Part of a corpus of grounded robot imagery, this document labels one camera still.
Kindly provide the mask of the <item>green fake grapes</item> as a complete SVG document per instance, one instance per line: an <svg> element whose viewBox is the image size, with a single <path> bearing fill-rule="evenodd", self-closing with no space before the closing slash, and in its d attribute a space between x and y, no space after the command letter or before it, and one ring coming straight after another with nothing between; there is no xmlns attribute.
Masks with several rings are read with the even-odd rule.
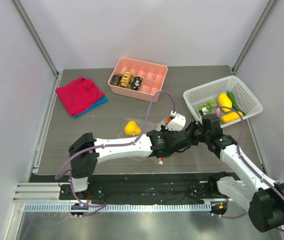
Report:
<svg viewBox="0 0 284 240"><path fill-rule="evenodd" d="M215 106L215 103L214 103L213 101L209 101L209 102L207 102L207 103L204 103L203 105L200 105L200 106L196 109L196 114L197 114L198 116L201 116L201 115L199 114L199 111L200 111L202 108L204 108L204 107L206 107L206 108L208 109L208 113L207 113L207 114L212 114L212 113L214 113L214 109L211 108L211 107L213 107L213 106Z"/></svg>

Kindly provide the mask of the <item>yellow fake mango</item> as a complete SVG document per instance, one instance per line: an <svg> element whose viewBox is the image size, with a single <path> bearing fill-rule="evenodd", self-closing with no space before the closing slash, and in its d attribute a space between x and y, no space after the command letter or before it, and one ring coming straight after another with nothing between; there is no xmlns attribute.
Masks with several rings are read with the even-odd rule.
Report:
<svg viewBox="0 0 284 240"><path fill-rule="evenodd" d="M227 123L230 123L230 122L233 122L235 120L238 120L240 119L240 117L243 116L243 113L242 112L230 112L226 115L223 115L220 120L223 124L227 124Z"/></svg>

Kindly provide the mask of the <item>yellow fake lemon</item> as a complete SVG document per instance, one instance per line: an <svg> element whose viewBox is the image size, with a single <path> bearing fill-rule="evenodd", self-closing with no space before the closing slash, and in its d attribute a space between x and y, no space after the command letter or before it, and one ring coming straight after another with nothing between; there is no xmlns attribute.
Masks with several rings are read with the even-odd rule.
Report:
<svg viewBox="0 0 284 240"><path fill-rule="evenodd" d="M228 113L231 111L232 108L232 102L231 100L228 98L226 93L221 93L218 98L217 98L217 102L219 106L225 106L226 108L222 107L221 110L225 113Z"/></svg>

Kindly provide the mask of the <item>yellow fake bell pepper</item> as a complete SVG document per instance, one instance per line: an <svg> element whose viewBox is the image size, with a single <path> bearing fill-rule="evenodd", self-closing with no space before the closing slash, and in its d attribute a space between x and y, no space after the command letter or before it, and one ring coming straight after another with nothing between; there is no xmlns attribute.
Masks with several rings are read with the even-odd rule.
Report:
<svg viewBox="0 0 284 240"><path fill-rule="evenodd" d="M125 125L124 133L128 136L137 136L141 133L141 129L135 121L131 120Z"/></svg>

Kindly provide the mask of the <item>purple fake eggplant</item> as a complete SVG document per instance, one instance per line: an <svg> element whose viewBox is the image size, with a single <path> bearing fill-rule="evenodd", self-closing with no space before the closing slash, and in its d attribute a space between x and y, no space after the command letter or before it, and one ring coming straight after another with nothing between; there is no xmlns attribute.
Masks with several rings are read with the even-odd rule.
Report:
<svg viewBox="0 0 284 240"><path fill-rule="evenodd" d="M217 108L214 113L217 117L220 116L220 108Z"/></svg>

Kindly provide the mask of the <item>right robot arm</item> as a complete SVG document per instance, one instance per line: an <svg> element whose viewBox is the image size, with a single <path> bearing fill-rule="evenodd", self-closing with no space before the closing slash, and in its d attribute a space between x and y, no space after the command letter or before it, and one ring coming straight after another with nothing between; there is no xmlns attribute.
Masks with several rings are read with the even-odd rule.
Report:
<svg viewBox="0 0 284 240"><path fill-rule="evenodd" d="M192 121L186 132L193 145L205 143L243 182L239 184L229 176L214 180L207 186L212 197L230 197L262 233L284 225L284 183L277 184L255 166L239 142L223 133L217 116L208 114L201 121Z"/></svg>

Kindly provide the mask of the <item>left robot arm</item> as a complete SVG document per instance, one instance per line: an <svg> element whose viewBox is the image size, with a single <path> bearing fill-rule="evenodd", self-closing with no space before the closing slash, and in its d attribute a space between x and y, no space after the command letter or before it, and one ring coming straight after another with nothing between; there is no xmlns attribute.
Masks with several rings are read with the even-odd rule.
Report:
<svg viewBox="0 0 284 240"><path fill-rule="evenodd" d="M166 158L191 146L191 139L184 130L151 130L138 137L101 139L92 133L83 135L87 142L69 149L71 163L71 194L84 199L88 193L88 179L97 164L131 157Z"/></svg>

